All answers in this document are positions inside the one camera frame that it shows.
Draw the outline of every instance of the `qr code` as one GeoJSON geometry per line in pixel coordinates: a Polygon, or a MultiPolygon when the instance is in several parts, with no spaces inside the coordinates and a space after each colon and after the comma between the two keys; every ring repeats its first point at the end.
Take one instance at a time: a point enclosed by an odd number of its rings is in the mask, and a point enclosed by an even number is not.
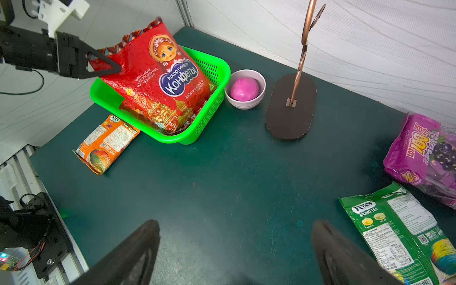
{"type": "Polygon", "coordinates": [[[419,235],[418,236],[418,239],[420,240],[421,244],[428,244],[429,243],[429,240],[427,239],[427,237],[423,234],[419,235]]]}

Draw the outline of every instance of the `grape illustration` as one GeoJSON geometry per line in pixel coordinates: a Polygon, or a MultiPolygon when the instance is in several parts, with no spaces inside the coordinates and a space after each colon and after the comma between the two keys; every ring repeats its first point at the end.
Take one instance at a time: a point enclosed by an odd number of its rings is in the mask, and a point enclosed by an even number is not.
{"type": "Polygon", "coordinates": [[[447,143],[447,144],[443,144],[442,147],[443,147],[443,149],[444,149],[445,151],[451,151],[451,149],[452,149],[451,145],[448,144],[448,143],[447,143]]]}
{"type": "Polygon", "coordinates": [[[436,144],[432,153],[443,170],[456,172],[456,149],[451,144],[446,141],[436,144]]]}

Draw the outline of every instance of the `purple candy bag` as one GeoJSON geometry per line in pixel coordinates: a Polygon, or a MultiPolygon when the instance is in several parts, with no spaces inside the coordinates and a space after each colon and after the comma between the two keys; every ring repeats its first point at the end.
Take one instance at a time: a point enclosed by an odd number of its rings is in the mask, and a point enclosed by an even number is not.
{"type": "Polygon", "coordinates": [[[383,161],[385,171],[456,210],[455,131],[408,115],[383,161]]]}

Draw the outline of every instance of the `blue oval logo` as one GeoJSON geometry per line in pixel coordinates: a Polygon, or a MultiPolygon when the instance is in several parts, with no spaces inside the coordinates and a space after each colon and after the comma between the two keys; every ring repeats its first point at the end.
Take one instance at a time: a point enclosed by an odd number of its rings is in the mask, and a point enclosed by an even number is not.
{"type": "Polygon", "coordinates": [[[198,68],[188,59],[174,63],[171,71],[160,76],[160,88],[168,96],[177,97],[184,93],[185,85],[198,76],[198,68]]]}

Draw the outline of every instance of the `green plastic basket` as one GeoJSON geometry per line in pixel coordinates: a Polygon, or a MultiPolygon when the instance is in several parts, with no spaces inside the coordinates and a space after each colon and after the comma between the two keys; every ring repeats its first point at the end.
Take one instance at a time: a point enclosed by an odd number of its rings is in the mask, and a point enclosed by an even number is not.
{"type": "Polygon", "coordinates": [[[206,105],[204,105],[202,110],[199,112],[195,120],[185,131],[181,132],[180,134],[161,134],[139,119],[132,116],[127,111],[120,110],[119,106],[124,100],[124,97],[112,89],[112,87],[110,87],[108,84],[103,82],[100,78],[97,78],[97,80],[95,80],[93,83],[90,89],[90,98],[92,98],[96,104],[105,108],[123,121],[150,135],[159,142],[162,142],[164,144],[174,144],[178,142],[183,145],[194,143],[201,134],[204,127],[206,127],[207,122],[212,118],[212,115],[214,115],[215,111],[217,111],[218,107],[225,98],[224,89],[231,77],[231,69],[226,61],[221,58],[192,50],[190,48],[182,48],[188,53],[191,58],[193,58],[193,60],[204,72],[204,74],[214,84],[217,84],[218,87],[215,89],[214,93],[209,98],[206,105]]]}

